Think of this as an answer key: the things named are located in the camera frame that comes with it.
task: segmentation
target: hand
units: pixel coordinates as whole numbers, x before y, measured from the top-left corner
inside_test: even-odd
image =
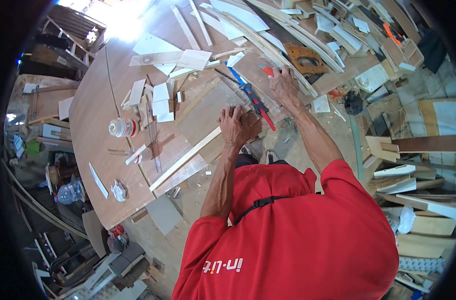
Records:
[[[238,154],[243,145],[258,134],[258,126],[250,126],[247,115],[243,115],[243,106],[229,106],[221,110],[217,122],[221,128],[221,135],[225,139],[225,148],[229,154]]]
[[[302,108],[303,103],[298,99],[300,87],[290,68],[287,65],[283,65],[281,69],[273,68],[273,75],[274,77],[270,76],[271,96],[291,113]]]

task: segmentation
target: strap buckle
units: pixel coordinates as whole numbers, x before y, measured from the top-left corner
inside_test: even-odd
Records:
[[[264,207],[267,204],[275,203],[274,197],[268,197],[253,201],[253,208]]]

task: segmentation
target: red t-shirt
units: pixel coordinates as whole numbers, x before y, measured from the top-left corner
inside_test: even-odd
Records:
[[[253,201],[284,196],[228,228],[198,219],[186,240],[172,299],[380,299],[398,270],[395,237],[348,164],[316,175],[290,165],[235,170],[230,220]]]

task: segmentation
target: shoe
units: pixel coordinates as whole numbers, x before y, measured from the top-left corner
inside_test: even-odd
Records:
[[[275,152],[271,151],[271,150],[267,150],[266,151],[266,164],[269,165],[269,164],[273,164],[274,162],[276,162],[278,160],[278,156]]]
[[[241,147],[241,149],[240,149],[240,151],[238,152],[238,154],[251,155],[252,152],[251,152],[251,150],[248,148],[247,145],[243,145],[243,147]]]

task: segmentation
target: green cloth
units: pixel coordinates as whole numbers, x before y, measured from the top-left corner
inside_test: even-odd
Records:
[[[35,139],[33,139],[25,144],[24,151],[28,155],[39,154],[40,153],[40,143],[37,142]]]

